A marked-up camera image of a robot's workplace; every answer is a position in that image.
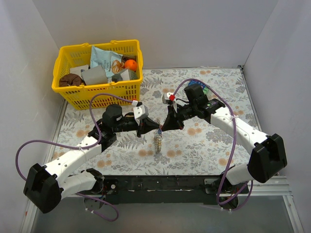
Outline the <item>metal disc with keyrings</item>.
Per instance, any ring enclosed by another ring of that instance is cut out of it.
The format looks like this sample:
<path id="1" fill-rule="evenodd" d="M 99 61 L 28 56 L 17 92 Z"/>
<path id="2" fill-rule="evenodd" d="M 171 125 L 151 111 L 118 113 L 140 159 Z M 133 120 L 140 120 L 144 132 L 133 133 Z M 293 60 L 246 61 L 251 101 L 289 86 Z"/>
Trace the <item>metal disc with keyrings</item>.
<path id="1" fill-rule="evenodd" d="M 159 128 L 154 131 L 154 146 L 155 146 L 155 153 L 160 153 L 162 148 L 162 134 L 158 134 L 157 131 L 161 129 L 161 124 L 159 118 L 155 119 L 155 122 L 159 124 Z"/>

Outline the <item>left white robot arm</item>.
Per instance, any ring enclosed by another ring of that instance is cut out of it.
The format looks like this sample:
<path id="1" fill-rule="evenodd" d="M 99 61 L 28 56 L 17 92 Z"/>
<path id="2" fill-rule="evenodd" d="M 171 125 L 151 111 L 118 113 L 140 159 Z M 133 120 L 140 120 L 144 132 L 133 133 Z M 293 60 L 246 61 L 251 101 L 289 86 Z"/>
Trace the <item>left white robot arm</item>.
<path id="1" fill-rule="evenodd" d="M 117 133 L 135 131 L 141 136 L 159 128 L 159 124 L 148 117 L 144 105 L 123 115 L 121 106 L 111 104 L 97 125 L 76 150 L 70 150 L 43 166 L 35 164 L 30 168 L 23 192 L 42 213 L 50 212 L 72 194 L 81 191 L 99 194 L 103 191 L 104 176 L 99 171 L 89 168 L 78 175 L 72 173 L 110 147 L 116 141 Z"/>

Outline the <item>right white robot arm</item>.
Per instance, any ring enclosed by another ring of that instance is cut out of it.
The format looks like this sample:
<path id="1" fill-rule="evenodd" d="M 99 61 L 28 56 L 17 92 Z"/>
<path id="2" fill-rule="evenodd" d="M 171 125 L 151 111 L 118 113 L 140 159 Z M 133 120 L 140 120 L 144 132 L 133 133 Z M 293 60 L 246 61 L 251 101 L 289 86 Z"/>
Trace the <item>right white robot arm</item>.
<path id="1" fill-rule="evenodd" d="M 199 84 L 190 85 L 184 91 L 188 103 L 183 106 L 176 103 L 172 93 L 163 95 L 162 101 L 168 105 L 168 115 L 162 131 L 183 129 L 185 120 L 198 117 L 235 138 L 236 143 L 250 154 L 248 163 L 230 167 L 228 172 L 223 172 L 218 180 L 208 185 L 209 189 L 220 188 L 231 193 L 244 182 L 265 183 L 286 167 L 287 158 L 281 136 L 276 133 L 267 135 L 231 115 L 223 102 L 209 100 Z"/>

